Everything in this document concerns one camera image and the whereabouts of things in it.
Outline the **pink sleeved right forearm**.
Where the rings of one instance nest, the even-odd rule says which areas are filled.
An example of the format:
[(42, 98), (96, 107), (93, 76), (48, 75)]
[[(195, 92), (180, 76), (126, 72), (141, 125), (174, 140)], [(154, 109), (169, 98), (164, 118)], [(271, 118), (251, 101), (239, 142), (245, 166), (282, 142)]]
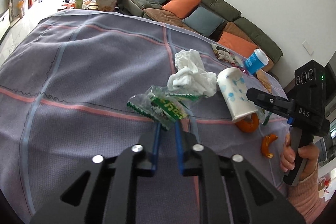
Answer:
[(288, 186), (288, 201), (304, 217), (306, 223), (313, 223), (329, 203), (318, 193), (318, 167), (311, 175), (296, 186)]

